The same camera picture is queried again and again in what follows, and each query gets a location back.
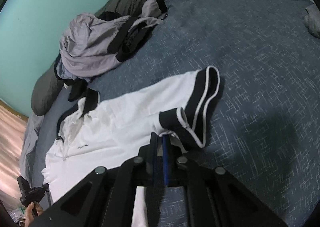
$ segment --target black metal frame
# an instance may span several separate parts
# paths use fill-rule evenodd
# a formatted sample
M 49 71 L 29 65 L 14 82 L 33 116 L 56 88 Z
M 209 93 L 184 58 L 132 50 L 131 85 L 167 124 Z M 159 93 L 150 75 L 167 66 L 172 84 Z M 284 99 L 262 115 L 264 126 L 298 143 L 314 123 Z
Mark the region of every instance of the black metal frame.
M 155 183 L 156 150 L 149 145 L 121 167 L 97 167 L 54 203 L 31 227 L 131 227 L 137 186 Z M 210 170 L 167 143 L 168 186 L 184 186 L 190 227 L 287 226 L 224 168 Z

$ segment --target clothing pile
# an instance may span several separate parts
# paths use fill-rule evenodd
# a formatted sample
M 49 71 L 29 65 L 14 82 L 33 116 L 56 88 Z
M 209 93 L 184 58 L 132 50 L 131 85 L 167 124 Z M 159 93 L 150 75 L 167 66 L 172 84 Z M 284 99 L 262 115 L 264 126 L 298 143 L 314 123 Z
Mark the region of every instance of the clothing pile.
M 77 15 L 60 39 L 55 61 L 57 79 L 77 85 L 70 101 L 78 99 L 96 76 L 115 69 L 130 58 L 150 32 L 166 17 L 164 0 L 147 0 L 138 17 L 103 12 Z

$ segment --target finger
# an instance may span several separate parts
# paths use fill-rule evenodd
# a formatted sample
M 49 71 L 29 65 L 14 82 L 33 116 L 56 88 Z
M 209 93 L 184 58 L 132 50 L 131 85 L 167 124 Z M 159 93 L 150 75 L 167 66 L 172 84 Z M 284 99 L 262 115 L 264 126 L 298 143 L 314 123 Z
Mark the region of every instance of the finger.
M 32 217 L 32 219 L 33 219 L 33 215 L 32 215 L 33 207 L 35 207 L 35 204 L 31 202 L 26 209 L 26 216 Z
M 43 208 L 41 207 L 41 205 L 38 202 L 36 202 L 36 211 L 37 211 L 38 215 L 43 213 Z
M 31 203 L 28 205 L 28 207 L 27 207 L 27 209 L 26 209 L 26 212 L 31 213 L 33 207 L 35 207 L 35 204 L 34 204 L 33 202 L 31 202 Z

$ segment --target white stripe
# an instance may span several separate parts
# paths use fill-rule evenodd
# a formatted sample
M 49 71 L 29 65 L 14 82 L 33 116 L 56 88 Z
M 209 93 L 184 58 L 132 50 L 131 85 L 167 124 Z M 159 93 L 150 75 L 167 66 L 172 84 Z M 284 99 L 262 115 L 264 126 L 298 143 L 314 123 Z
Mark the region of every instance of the white stripe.
M 204 105 L 204 108 L 203 108 L 203 113 L 202 113 L 202 124 L 203 124 L 202 142 L 203 142 L 203 147 L 205 146 L 205 142 L 206 142 L 205 137 L 206 137 L 206 128 L 207 128 L 207 123 L 206 123 L 206 122 L 207 122 L 207 121 L 206 121 L 207 108 L 208 108 L 208 105 L 209 105 L 210 101 L 211 101 L 214 97 L 216 97 L 216 95 L 218 94 L 219 86 L 220 86 L 220 75 L 219 75 L 219 71 L 218 71 L 215 67 L 213 67 L 213 68 L 214 68 L 214 69 L 216 70 L 216 72 L 217 72 L 217 75 L 218 75 L 218 83 L 217 83 L 217 88 L 216 88 L 214 94 L 213 94 L 209 99 L 207 99 L 207 101 L 206 101 L 206 103 L 205 103 L 205 105 Z
M 182 127 L 184 127 L 190 133 L 190 135 L 193 137 L 193 139 L 196 142 L 196 144 L 198 145 L 198 147 L 203 148 L 205 146 L 205 143 L 204 144 L 201 143 L 201 141 L 198 138 L 198 136 L 196 135 L 196 133 L 193 131 L 192 128 L 190 128 L 190 126 L 187 122 L 187 116 L 186 116 L 183 108 L 181 108 L 181 107 L 177 108 L 177 119 L 179 120 Z
M 218 93 L 218 89 L 219 89 L 219 84 L 220 84 L 220 77 L 219 77 L 219 71 L 216 69 L 216 67 L 213 67 L 213 66 L 208 66 L 206 68 L 206 71 L 205 71 L 205 87 L 204 87 L 204 92 L 202 94 L 202 97 L 198 103 L 198 106 L 196 108 L 196 111 L 195 111 L 195 115 L 193 117 L 193 123 L 192 123 L 192 130 L 195 130 L 196 128 L 196 123 L 197 123 L 197 118 L 198 118 L 198 114 L 199 114 L 199 110 L 202 106 L 202 103 L 205 99 L 205 97 L 207 96 L 207 93 L 208 93 L 208 89 L 209 89 L 209 82 L 210 82 L 210 77 L 209 77 L 209 71 L 210 71 L 210 68 L 213 68 L 216 70 L 217 72 L 217 75 L 218 75 L 218 83 L 217 83 L 217 88 L 216 88 L 216 94 L 214 95 L 214 97 L 217 95 Z

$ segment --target bed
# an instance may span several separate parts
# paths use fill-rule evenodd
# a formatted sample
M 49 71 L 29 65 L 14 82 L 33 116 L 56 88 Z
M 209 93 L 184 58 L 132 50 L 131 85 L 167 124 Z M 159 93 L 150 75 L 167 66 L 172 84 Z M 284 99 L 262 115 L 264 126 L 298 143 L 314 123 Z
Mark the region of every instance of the bed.
M 303 18 L 311 0 L 166 0 L 168 17 L 135 54 L 89 87 L 101 100 L 168 76 L 217 67 L 223 93 L 208 123 L 207 146 L 187 157 L 223 166 L 279 215 L 302 226 L 320 199 L 320 40 Z M 63 88 L 45 115 L 32 183 L 59 117 L 75 102 Z M 186 226 L 181 188 L 154 188 L 149 226 Z M 41 202 L 44 208 L 48 201 Z

